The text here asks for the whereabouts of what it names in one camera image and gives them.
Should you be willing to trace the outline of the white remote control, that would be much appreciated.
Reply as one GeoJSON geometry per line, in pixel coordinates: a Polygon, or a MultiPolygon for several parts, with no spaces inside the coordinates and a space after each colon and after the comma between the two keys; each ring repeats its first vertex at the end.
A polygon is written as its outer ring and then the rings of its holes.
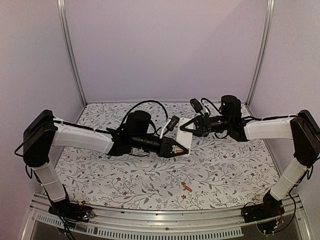
{"type": "Polygon", "coordinates": [[[178,125],[177,125],[177,133],[176,133],[176,141],[181,144],[183,147],[188,149],[188,154],[187,156],[190,155],[191,153],[191,146],[192,146],[192,139],[193,139],[193,134],[190,132],[182,131],[180,130],[180,127],[190,121],[190,118],[180,118],[178,125]]]}

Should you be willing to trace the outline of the white battery cover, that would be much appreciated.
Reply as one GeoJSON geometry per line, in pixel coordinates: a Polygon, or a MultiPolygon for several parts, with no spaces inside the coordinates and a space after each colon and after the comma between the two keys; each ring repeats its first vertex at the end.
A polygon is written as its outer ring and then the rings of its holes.
{"type": "Polygon", "coordinates": [[[149,168],[151,166],[151,163],[149,162],[149,161],[143,161],[142,163],[141,163],[141,167],[143,168],[143,169],[147,169],[147,168],[149,168]]]}

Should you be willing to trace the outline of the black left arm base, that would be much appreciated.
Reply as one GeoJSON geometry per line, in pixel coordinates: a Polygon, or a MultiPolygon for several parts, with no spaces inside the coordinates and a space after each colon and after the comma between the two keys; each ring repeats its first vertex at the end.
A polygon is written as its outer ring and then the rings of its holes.
{"type": "Polygon", "coordinates": [[[89,219],[95,216],[93,208],[86,205],[85,201],[77,203],[71,202],[65,186],[62,186],[65,197],[60,201],[54,202],[46,192],[50,202],[49,213],[61,217],[65,221],[69,222],[88,222],[89,219]]]}

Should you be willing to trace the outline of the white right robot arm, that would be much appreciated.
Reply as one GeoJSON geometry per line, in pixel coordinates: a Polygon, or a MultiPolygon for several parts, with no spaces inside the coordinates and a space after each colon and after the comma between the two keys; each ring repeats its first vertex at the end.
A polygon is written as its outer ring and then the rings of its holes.
{"type": "Polygon", "coordinates": [[[292,149],[287,167],[268,192],[271,198],[258,208],[262,218],[274,214],[278,210],[276,201],[282,200],[304,178],[312,176],[314,164],[320,159],[320,128],[308,110],[264,118],[243,117],[242,103],[234,95],[221,97],[219,114],[216,116],[203,113],[204,105],[195,98],[190,100],[190,104],[198,115],[180,126],[183,132],[196,137],[226,132],[228,137],[237,142],[263,140],[268,144],[279,143],[277,151],[284,149],[284,142],[287,142],[292,149]]]}

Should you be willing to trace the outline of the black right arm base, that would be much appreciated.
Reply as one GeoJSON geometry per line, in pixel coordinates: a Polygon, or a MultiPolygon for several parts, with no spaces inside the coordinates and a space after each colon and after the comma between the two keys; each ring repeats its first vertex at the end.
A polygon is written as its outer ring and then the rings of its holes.
{"type": "Polygon", "coordinates": [[[245,223],[256,222],[273,217],[277,217],[285,213],[281,200],[276,200],[269,190],[263,197],[262,203],[249,205],[246,204],[241,209],[241,216],[245,223]]]}

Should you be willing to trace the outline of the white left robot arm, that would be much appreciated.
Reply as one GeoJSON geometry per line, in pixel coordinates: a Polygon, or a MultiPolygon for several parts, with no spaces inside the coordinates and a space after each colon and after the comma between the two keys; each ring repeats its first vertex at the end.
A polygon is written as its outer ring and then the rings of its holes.
{"type": "Polygon", "coordinates": [[[70,217],[75,211],[74,205],[67,200],[64,186],[50,163],[51,148],[80,148],[113,157],[129,154],[132,149],[155,153],[162,158],[189,153],[189,149],[176,140],[149,133],[151,125],[151,115],[142,110],[129,113],[117,129],[101,130],[55,118],[52,111],[46,109],[23,133],[22,158],[39,179],[48,198],[55,203],[55,209],[63,217],[70,217]]]}

